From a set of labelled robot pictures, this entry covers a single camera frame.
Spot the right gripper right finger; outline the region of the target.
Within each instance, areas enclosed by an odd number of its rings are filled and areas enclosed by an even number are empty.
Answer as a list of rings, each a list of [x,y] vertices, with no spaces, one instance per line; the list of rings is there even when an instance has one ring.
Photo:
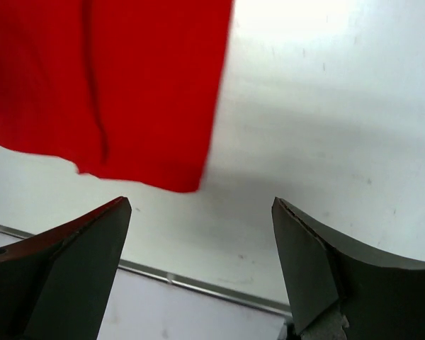
[[[286,200],[273,229],[301,339],[425,339],[425,261],[364,244]]]

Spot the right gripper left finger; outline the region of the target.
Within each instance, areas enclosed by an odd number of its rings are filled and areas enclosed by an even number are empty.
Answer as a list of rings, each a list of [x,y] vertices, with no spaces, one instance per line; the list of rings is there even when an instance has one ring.
[[[131,213],[118,197],[0,247],[0,339],[96,339]]]

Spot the red t shirt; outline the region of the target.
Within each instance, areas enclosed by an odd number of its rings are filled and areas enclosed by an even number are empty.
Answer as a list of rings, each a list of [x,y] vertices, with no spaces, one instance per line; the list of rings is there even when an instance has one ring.
[[[0,1],[0,146],[198,190],[232,1]]]

